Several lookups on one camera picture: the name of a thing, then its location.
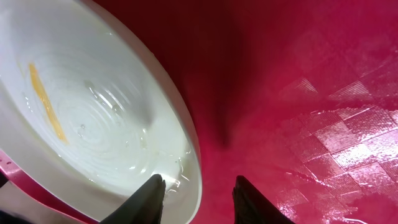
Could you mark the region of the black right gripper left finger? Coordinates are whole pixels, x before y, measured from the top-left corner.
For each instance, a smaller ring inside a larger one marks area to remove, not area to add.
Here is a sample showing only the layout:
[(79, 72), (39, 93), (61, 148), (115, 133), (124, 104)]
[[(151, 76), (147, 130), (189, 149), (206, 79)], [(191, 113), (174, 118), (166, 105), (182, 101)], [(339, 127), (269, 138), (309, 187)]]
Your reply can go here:
[(160, 224), (165, 187), (165, 181), (160, 174), (152, 175), (99, 224)]

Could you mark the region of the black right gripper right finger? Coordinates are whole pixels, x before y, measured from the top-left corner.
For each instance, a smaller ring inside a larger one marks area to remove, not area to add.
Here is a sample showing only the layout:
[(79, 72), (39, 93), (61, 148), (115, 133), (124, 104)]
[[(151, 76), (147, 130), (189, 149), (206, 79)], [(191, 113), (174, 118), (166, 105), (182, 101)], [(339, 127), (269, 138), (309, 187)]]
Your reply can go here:
[(294, 224), (243, 175), (233, 188), (234, 224)]

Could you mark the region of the cream white plate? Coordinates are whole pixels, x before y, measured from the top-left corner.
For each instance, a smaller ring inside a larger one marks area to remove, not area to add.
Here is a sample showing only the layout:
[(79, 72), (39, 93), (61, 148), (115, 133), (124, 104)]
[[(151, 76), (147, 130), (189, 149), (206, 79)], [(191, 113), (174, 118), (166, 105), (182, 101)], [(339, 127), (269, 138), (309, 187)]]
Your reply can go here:
[(93, 1), (1, 2), (1, 149), (74, 210), (104, 220), (152, 175), (162, 223), (201, 202), (197, 134), (154, 54)]

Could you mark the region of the red plastic tray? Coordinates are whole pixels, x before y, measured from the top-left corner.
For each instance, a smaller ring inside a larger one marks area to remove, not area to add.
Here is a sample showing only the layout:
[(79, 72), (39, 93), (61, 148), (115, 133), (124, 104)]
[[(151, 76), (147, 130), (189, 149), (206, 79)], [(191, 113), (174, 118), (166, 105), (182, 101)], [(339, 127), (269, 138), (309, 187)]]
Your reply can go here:
[[(396, 1), (93, 1), (154, 54), (199, 146), (189, 223), (233, 223), (238, 175), (294, 223), (397, 222)], [(99, 223), (30, 178), (45, 208)]]

